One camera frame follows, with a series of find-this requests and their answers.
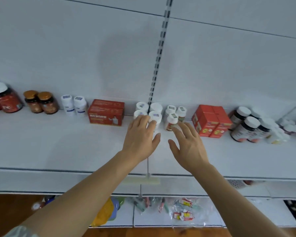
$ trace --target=right hand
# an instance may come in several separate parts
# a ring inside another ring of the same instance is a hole
[[[201,138],[191,124],[179,122],[178,125],[182,132],[175,127],[172,127],[172,130],[178,139],[180,149],[173,140],[168,140],[168,143],[177,162],[193,174],[209,165],[206,150]]]

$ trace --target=sleeve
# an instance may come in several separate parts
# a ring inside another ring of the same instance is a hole
[[[24,226],[17,226],[13,228],[9,233],[4,237],[39,237]]]

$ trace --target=wooden floor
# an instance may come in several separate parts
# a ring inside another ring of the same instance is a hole
[[[0,237],[22,223],[33,212],[33,203],[41,201],[40,195],[3,195],[0,194]],[[285,229],[296,237],[295,228]],[[224,228],[101,228],[88,229],[83,237],[231,237]]]

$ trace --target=forearm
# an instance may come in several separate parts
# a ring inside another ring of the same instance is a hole
[[[82,236],[115,188],[136,166],[130,159],[127,153],[117,153],[22,225],[40,237]]]
[[[286,236],[212,165],[202,167],[193,175],[213,201],[233,237]]]

